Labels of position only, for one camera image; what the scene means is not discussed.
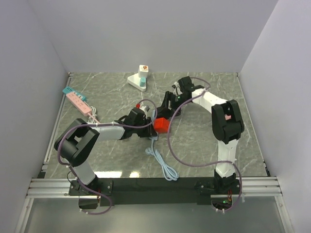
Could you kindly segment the red cube socket adapter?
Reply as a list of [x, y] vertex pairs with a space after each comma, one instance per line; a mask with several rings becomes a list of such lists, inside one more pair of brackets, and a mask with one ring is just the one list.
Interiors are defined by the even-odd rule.
[[154, 130], [157, 133], [167, 133], [169, 128], [170, 121], [163, 117], [157, 118], [154, 121]]

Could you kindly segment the light blue power strip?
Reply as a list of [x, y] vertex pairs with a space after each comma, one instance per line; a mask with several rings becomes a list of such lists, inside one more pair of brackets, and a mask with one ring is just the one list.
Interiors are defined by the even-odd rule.
[[[156, 111], [153, 110], [152, 115], [151, 115], [151, 120], [153, 122], [153, 126], [154, 126], [155, 119], [156, 119]], [[158, 140], [158, 132], [156, 132], [154, 136], [150, 136], [149, 139], [153, 140], [153, 141], [157, 141]]]

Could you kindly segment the pink power strip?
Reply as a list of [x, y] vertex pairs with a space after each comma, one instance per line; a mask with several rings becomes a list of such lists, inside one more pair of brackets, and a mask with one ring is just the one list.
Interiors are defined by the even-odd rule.
[[74, 93], [66, 94], [67, 99], [84, 115], [91, 116], [92, 110]]

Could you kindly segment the teal power strip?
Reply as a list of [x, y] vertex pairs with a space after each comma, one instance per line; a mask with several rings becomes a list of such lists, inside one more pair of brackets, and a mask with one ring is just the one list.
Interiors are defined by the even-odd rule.
[[66, 95], [68, 93], [74, 93], [77, 97], [79, 97], [82, 101], [86, 101], [87, 98], [82, 95], [81, 93], [79, 93], [78, 91], [76, 91], [75, 89], [69, 87], [69, 86], [66, 86], [63, 90], [62, 90], [63, 94]]

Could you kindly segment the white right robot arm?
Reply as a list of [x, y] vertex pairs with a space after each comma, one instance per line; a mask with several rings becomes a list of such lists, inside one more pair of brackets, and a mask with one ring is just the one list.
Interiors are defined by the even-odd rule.
[[244, 123], [236, 100], [222, 99], [208, 90], [207, 86], [195, 85], [193, 77], [183, 77], [174, 83], [174, 92], [166, 91], [162, 104], [157, 107], [157, 118], [172, 119], [181, 114], [181, 108], [192, 102], [208, 112], [212, 117], [212, 132], [218, 141], [218, 162], [215, 173], [219, 176], [213, 182], [217, 193], [223, 194], [230, 188], [227, 179], [234, 175], [236, 148], [244, 131]]

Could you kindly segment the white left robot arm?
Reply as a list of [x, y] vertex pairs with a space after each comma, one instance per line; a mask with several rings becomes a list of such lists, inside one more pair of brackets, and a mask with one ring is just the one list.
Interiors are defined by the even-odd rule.
[[147, 117], [146, 112], [142, 107], [135, 107], [117, 121], [98, 125], [77, 118], [58, 137], [54, 149], [58, 153], [59, 163], [63, 163], [60, 161], [62, 158], [66, 160], [65, 165], [80, 180], [80, 189], [84, 194], [92, 195], [99, 188], [98, 177], [87, 161], [96, 141], [125, 140], [133, 134], [140, 138], [157, 136], [153, 128], [157, 110], [152, 117]]

